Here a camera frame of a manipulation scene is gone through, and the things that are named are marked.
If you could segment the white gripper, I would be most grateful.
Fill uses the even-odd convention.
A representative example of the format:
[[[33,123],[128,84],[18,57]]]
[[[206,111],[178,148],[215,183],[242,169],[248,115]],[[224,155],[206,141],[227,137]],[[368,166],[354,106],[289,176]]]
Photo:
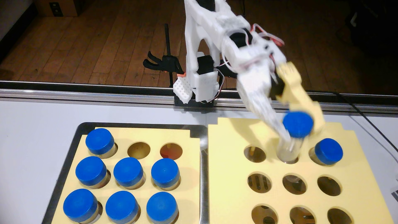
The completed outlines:
[[[270,99],[288,105],[290,111],[308,113],[314,125],[311,134],[323,130],[326,122],[319,102],[302,87],[301,75],[279,47],[285,42],[264,30],[236,30],[222,40],[222,59],[236,74],[236,89],[245,107],[271,127],[282,142],[291,141],[277,118]]]

